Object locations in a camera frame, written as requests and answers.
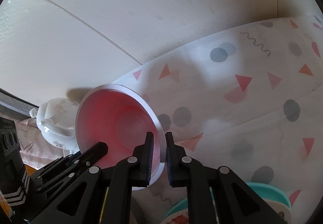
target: orange triangle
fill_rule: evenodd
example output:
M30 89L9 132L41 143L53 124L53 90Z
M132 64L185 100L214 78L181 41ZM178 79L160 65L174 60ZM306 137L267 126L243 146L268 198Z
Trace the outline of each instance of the orange triangle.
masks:
M242 75L235 75L235 78L237 78L240 88L243 92L247 89L252 79L252 77Z
M202 135L203 135L203 133L199 134L198 136L196 136L192 139L189 139L189 140L186 140L186 141L180 143L180 145L186 149L194 151L196 148L196 145L197 145L198 141L201 139Z
M170 71L169 71L169 68L168 68L168 65L165 64L163 70L162 70L162 73L160 74L159 76L159 79L162 79L164 78L165 76L168 76L170 74Z
M136 79L137 81L138 81L138 78L139 78L139 76L140 76L141 71L142 71L142 70L139 70L139 71L137 71L137 72L132 73L132 74L133 74L133 76L135 77L135 79Z
M292 20L289 20L290 24L293 26L293 29L298 28L298 25L294 23Z
M311 72L311 70L309 69L309 67L305 64L303 65L303 67L298 71L301 74L305 74L305 75L310 75L310 76L314 76Z
M171 78L173 78L176 83L180 82L180 71L179 70L172 71L170 73L170 75L171 75Z
M302 190L296 190L292 195L289 196L290 204L293 206L295 200L297 199L298 195L301 193Z
M306 155L311 153L315 138L303 138L304 147L306 149Z

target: white wall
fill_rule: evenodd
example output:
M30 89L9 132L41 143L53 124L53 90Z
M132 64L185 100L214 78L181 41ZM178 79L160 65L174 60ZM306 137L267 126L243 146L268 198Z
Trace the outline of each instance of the white wall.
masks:
M4 0L0 88L39 105L209 34L317 10L313 0Z

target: white teapot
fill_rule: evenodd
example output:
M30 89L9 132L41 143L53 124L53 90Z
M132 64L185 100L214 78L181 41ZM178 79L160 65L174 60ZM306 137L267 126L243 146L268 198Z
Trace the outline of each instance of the white teapot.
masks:
M75 120L79 104L67 98L54 98L29 111L46 141L58 148L79 151Z

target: metal screw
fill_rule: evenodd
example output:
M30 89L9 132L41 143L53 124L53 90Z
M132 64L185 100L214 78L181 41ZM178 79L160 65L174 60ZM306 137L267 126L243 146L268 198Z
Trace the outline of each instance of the metal screw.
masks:
M92 166L92 167L90 167L90 169L88 171L91 174L96 174L97 172L99 172L99 168L97 166Z
M135 156L130 156L130 157L128 157L128 159L127 159L127 161L129 162L129 163L136 163L137 162L137 157L135 157Z
M189 156L183 156L182 157L182 161L184 163L191 163L192 162L192 159Z
M222 166L222 167L220 167L220 172L222 174L228 174L230 172L230 169L226 166Z

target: patterned fabric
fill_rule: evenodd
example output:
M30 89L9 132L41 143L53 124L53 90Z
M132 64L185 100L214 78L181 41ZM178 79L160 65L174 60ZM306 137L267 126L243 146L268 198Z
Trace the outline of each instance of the patterned fabric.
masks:
M21 157L25 164L40 169L53 160L65 156L63 150L48 143L36 126L36 120L26 119L17 124Z
M272 19L181 46L115 83L140 94L188 156L283 190L301 224L323 195L321 54L322 15ZM168 183L153 189L178 199Z

